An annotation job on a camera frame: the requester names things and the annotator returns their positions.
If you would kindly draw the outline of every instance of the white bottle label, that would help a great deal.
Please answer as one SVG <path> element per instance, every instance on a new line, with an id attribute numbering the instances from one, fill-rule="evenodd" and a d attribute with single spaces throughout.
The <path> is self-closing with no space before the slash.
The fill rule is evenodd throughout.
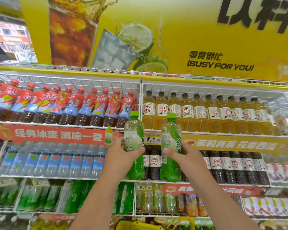
<path id="1" fill-rule="evenodd" d="M 157 116 L 167 116 L 169 112 L 169 106 L 167 104 L 158 104 L 158 113 Z"/>
<path id="2" fill-rule="evenodd" d="M 150 167 L 160 167 L 160 156 L 150 155 L 149 156 L 149 166 Z"/>
<path id="3" fill-rule="evenodd" d="M 233 170 L 243 170 L 241 158 L 231 158 L 230 166 Z"/>
<path id="4" fill-rule="evenodd" d="M 243 115 L 244 115 L 244 117 L 245 117 L 247 122 L 258 121 L 257 120 L 257 115 L 255 114 L 255 110 L 254 109 L 245 109 L 245 110 L 243 110 Z"/>
<path id="5" fill-rule="evenodd" d="M 253 160 L 253 164 L 255 167 L 255 171 L 261 171 L 261 166 L 260 166 L 260 162 L 259 159 L 252 159 Z"/>
<path id="6" fill-rule="evenodd" d="M 143 155 L 144 167 L 149 167 L 149 155 Z"/>
<path id="7" fill-rule="evenodd" d="M 152 102 L 146 102 L 143 104 L 143 115 L 156 116 L 156 105 Z"/>
<path id="8" fill-rule="evenodd" d="M 219 108 L 219 114 L 221 120 L 227 120 L 227 119 L 232 120 L 232 112 L 229 107 Z"/>
<path id="9" fill-rule="evenodd" d="M 206 119 L 207 114 L 206 114 L 206 108 L 204 106 L 195 106 L 194 107 L 194 118 L 196 119 Z"/>
<path id="10" fill-rule="evenodd" d="M 252 158 L 242 158 L 242 165 L 244 170 L 255 171 L 255 166 Z"/>
<path id="11" fill-rule="evenodd" d="M 267 171 L 267 167 L 266 167 L 266 163 L 264 162 L 263 159 L 259 159 L 259 164 L 261 167 L 261 171 L 266 172 Z"/>
<path id="12" fill-rule="evenodd" d="M 231 164 L 231 158 L 230 157 L 222 157 L 224 165 L 223 165 L 223 170 L 234 170 Z"/>
<path id="13" fill-rule="evenodd" d="M 177 118 L 181 118 L 181 106 L 177 104 L 170 105 L 169 113 L 175 113 Z"/>
<path id="14" fill-rule="evenodd" d="M 259 122 L 270 122 L 267 110 L 257 110 L 255 114 Z"/>
<path id="15" fill-rule="evenodd" d="M 216 106 L 208 107 L 210 119 L 220 119 L 219 109 Z"/>
<path id="16" fill-rule="evenodd" d="M 207 168 L 211 170 L 210 160 L 209 157 L 203 157 L 204 161 L 206 162 Z"/>
<path id="17" fill-rule="evenodd" d="M 193 107 L 191 105 L 185 105 L 181 108 L 182 118 L 194 118 Z"/>
<path id="18" fill-rule="evenodd" d="M 208 108 L 206 108 L 206 115 L 207 115 L 207 120 L 209 120 L 209 112 L 208 112 Z"/>
<path id="19" fill-rule="evenodd" d="M 271 122 L 272 126 L 277 127 L 277 124 L 276 124 L 276 122 L 275 122 L 275 120 L 273 118 L 273 115 L 269 115 L 269 119 L 270 119 L 270 122 Z"/>
<path id="20" fill-rule="evenodd" d="M 222 161 L 220 157 L 210 157 L 210 165 L 213 170 L 222 169 Z"/>
<path id="21" fill-rule="evenodd" d="M 245 117 L 243 115 L 243 111 L 241 108 L 233 108 L 231 109 L 231 111 L 232 111 L 232 119 L 234 121 L 245 120 Z"/>

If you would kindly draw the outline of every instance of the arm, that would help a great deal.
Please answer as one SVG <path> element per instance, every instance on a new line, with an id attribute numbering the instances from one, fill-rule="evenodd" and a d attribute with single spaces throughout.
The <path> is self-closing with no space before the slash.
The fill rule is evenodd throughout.
<path id="1" fill-rule="evenodd" d="M 182 148 L 186 154 L 164 149 L 164 153 L 180 165 L 181 170 L 189 178 L 192 188 L 203 200 L 211 220 L 217 230 L 250 230 L 260 228 L 252 221 L 241 207 L 227 195 L 211 176 L 203 160 L 202 154 L 187 144 Z"/>
<path id="2" fill-rule="evenodd" d="M 109 148 L 104 170 L 88 194 L 69 230 L 109 229 L 115 191 L 130 170 L 132 163 L 145 152 L 144 147 L 133 152 L 125 152 L 121 148 L 122 142 L 123 138 L 118 138 Z"/>

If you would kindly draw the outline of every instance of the promotional sign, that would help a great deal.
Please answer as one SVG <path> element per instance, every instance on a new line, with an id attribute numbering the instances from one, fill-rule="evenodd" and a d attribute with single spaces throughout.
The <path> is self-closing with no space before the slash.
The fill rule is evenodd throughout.
<path id="1" fill-rule="evenodd" d="M 258 187 L 244 186 L 244 185 L 220 185 L 220 187 L 228 195 L 238 196 L 257 196 L 261 193 L 261 189 Z M 190 184 L 165 184 L 162 187 L 164 193 L 172 195 L 180 194 L 194 194 L 195 191 Z"/>
<path id="2" fill-rule="evenodd" d="M 20 3 L 41 64 L 288 81 L 288 0 Z"/>
<path id="3" fill-rule="evenodd" d="M 117 130 L 109 132 L 107 129 L 107 131 L 74 127 L 0 124 L 0 139 L 9 140 L 17 144 L 25 141 L 34 141 L 110 145 L 116 138 L 122 137 Z"/>
<path id="4" fill-rule="evenodd" d="M 288 154 L 288 137 L 183 134 L 181 142 L 199 150 Z"/>

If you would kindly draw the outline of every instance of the water bottle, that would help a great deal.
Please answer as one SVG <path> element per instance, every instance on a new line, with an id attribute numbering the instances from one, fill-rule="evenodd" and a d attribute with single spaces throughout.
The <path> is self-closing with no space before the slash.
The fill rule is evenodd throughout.
<path id="1" fill-rule="evenodd" d="M 54 146 L 54 151 L 50 156 L 45 176 L 52 178 L 58 176 L 58 170 L 61 163 L 62 154 L 63 151 L 66 150 L 67 146 L 68 144 L 66 143 L 59 143 Z"/>
<path id="2" fill-rule="evenodd" d="M 81 178 L 91 178 L 93 173 L 94 152 L 98 152 L 97 145 L 90 145 L 87 153 L 84 155 L 81 169 Z"/>
<path id="3" fill-rule="evenodd" d="M 93 164 L 93 172 L 92 172 L 92 178 L 98 178 L 101 172 L 104 169 L 104 160 L 107 153 L 107 147 L 104 145 L 100 145 L 98 152 L 94 153 L 94 164 Z"/>
<path id="4" fill-rule="evenodd" d="M 24 164 L 26 163 L 27 157 L 29 155 L 29 152 L 32 151 L 34 146 L 34 143 L 29 141 L 26 142 L 23 147 L 21 147 L 18 150 L 18 153 L 15 157 L 15 160 L 12 164 L 11 170 L 10 170 L 10 175 L 20 175 L 23 168 L 24 168 Z"/>
<path id="5" fill-rule="evenodd" d="M 3 157 L 2 164 L 0 166 L 0 174 L 9 174 L 11 166 L 14 163 L 20 147 L 20 145 L 13 145 L 8 149 L 8 151 Z"/>
<path id="6" fill-rule="evenodd" d="M 80 178 L 84 154 L 88 151 L 88 145 L 79 144 L 77 152 L 72 157 L 72 164 L 69 170 L 70 178 Z"/>
<path id="7" fill-rule="evenodd" d="M 68 177 L 69 169 L 72 164 L 73 154 L 77 151 L 77 144 L 70 143 L 65 152 L 62 154 L 61 163 L 59 166 L 58 177 Z"/>
<path id="8" fill-rule="evenodd" d="M 31 176 L 34 174 L 35 166 L 40 157 L 40 152 L 43 142 L 35 143 L 33 150 L 29 153 L 26 163 L 24 164 L 24 169 L 21 172 L 21 175 Z"/>
<path id="9" fill-rule="evenodd" d="M 52 153 L 53 148 L 55 147 L 56 143 L 43 143 L 42 150 L 40 157 L 37 161 L 34 175 L 35 176 L 44 176 L 46 169 L 48 167 L 50 155 Z"/>

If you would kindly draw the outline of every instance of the price tag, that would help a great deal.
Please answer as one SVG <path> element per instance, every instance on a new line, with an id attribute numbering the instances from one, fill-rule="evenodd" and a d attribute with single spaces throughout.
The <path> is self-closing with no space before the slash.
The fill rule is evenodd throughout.
<path id="1" fill-rule="evenodd" d="M 137 186 L 137 190 L 148 190 L 148 191 L 151 191 L 153 190 L 153 186 L 152 185 L 138 185 Z"/>
<path id="2" fill-rule="evenodd" d="M 50 186 L 50 183 L 47 179 L 32 179 L 33 186 Z"/>
<path id="3" fill-rule="evenodd" d="M 17 185 L 14 178 L 0 178 L 0 187 L 5 187 L 9 185 Z"/>
<path id="4" fill-rule="evenodd" d="M 161 145 L 161 136 L 159 135 L 145 135 L 144 144 Z"/>

